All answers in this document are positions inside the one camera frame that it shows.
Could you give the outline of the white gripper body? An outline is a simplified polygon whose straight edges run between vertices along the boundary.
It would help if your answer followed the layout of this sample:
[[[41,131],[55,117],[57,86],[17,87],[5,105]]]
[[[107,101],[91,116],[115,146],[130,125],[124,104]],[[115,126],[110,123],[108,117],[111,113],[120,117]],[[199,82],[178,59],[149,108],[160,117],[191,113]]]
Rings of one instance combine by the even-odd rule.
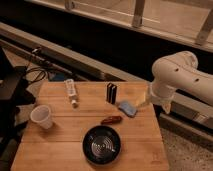
[[[163,106],[170,104],[176,89],[160,82],[152,82],[146,92],[146,101],[154,105]]]

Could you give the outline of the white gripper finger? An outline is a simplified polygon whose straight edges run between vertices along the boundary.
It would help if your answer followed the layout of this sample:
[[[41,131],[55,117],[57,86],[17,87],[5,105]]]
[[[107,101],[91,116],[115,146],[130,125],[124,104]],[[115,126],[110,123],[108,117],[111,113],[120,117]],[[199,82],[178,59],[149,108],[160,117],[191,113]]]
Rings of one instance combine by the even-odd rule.
[[[140,99],[140,103],[139,103],[138,107],[144,107],[146,105],[148,105],[148,101],[147,101],[146,97],[144,96],[143,98]]]
[[[163,108],[163,110],[164,110],[164,112],[165,112],[166,114],[169,114],[170,111],[171,111],[171,103],[164,104],[164,105],[162,106],[162,108]]]

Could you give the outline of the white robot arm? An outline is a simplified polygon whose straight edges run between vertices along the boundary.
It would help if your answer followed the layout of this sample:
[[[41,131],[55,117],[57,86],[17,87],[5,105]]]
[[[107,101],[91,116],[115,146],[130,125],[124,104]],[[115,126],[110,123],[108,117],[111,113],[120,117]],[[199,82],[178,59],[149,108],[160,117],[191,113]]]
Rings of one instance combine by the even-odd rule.
[[[181,51],[157,59],[152,65],[154,80],[149,83],[138,106],[150,103],[169,114],[177,90],[185,91],[213,106],[213,75],[198,70],[198,59]]]

